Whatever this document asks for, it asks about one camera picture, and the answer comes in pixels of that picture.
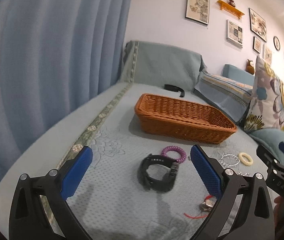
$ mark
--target brown basket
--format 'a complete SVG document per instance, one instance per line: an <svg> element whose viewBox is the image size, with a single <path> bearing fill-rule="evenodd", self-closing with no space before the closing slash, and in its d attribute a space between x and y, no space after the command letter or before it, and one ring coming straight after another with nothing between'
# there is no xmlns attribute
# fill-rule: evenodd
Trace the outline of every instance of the brown basket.
<svg viewBox="0 0 284 240"><path fill-rule="evenodd" d="M218 144L237 131L220 110L199 103L143 94L135 105L142 129L151 134Z"/></svg>

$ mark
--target orange wall shelf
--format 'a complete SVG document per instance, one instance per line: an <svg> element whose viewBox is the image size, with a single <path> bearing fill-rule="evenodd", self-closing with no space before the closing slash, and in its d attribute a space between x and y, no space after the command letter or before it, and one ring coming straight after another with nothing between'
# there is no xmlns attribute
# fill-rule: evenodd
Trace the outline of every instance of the orange wall shelf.
<svg viewBox="0 0 284 240"><path fill-rule="evenodd" d="M234 16L237 16L239 20L241 19L241 17L243 15L245 15L241 11L234 8L232 5L229 5L228 3L223 2L222 0L218 0L217 2L220 4L221 10L224 9L225 11L228 11L229 13L233 14Z"/></svg>

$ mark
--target basket rim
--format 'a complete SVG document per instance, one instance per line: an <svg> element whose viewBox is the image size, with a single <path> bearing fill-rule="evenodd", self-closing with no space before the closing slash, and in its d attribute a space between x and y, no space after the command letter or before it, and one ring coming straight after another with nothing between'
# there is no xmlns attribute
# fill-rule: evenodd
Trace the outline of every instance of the basket rim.
<svg viewBox="0 0 284 240"><path fill-rule="evenodd" d="M141 102L143 101L143 99L148 96L148 95L151 95L151 96L156 96L156 97L161 97L161 98L169 98L169 99L173 99L173 100L179 100L179 101L186 101L186 100L182 100L182 99L177 99L177 98L171 98L171 97L166 97L166 96L161 96L161 95L155 95L155 94L149 94L149 93L144 93L141 95L141 97L139 98L138 102L136 103L135 105L135 113L139 116L139 117L144 117L144 118L148 118L148 119L153 119L153 120L158 120L159 118L164 118L164 119L168 119L168 120L171 120L171 122L176 122L176 124L180 124L180 122L183 122L184 125L187 125L187 126L192 126L194 127L195 125L197 126L197 128L203 128L203 129L206 129L206 130L216 130L216 128L219 128L219 129L223 129L224 132L233 132L233 131L236 131L237 130L237 127L236 125L219 109L213 107L213 106L210 106L210 105L203 105L203 104L200 104L200 103L197 103L197 102L190 102L190 101L186 101L186 102L189 102L189 103L192 103L192 104L197 104L197 105L202 105L202 106L206 106L208 108L214 108L216 109L217 111L220 112L221 115L223 115L223 117L225 117L225 119L227 120L227 122L229 122L230 125L232 125L231 128L229 127L223 127L223 126L219 126L219 125L214 125L214 124L202 124L202 123L199 123L199 122L191 122L191 121L185 121L185 120L180 120L180 119L177 119L177 118L173 118L173 117L163 117L161 115L154 115L154 114L151 114L153 113L152 111L143 111L139 108Z"/></svg>

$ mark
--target floral throw pillow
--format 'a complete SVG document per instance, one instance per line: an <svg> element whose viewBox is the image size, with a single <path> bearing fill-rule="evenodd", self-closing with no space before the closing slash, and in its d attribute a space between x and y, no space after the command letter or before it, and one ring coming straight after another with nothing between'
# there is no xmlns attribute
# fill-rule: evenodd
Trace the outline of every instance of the floral throw pillow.
<svg viewBox="0 0 284 240"><path fill-rule="evenodd" d="M284 84L260 57L257 57L255 66L252 99L244 130L276 128L284 131Z"/></svg>

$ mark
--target curtain fold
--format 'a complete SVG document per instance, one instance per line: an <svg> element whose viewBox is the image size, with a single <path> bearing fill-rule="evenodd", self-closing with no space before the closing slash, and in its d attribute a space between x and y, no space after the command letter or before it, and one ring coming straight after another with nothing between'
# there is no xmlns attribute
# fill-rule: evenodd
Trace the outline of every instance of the curtain fold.
<svg viewBox="0 0 284 240"><path fill-rule="evenodd" d="M0 0L0 181L50 127L115 84L129 7Z"/></svg>

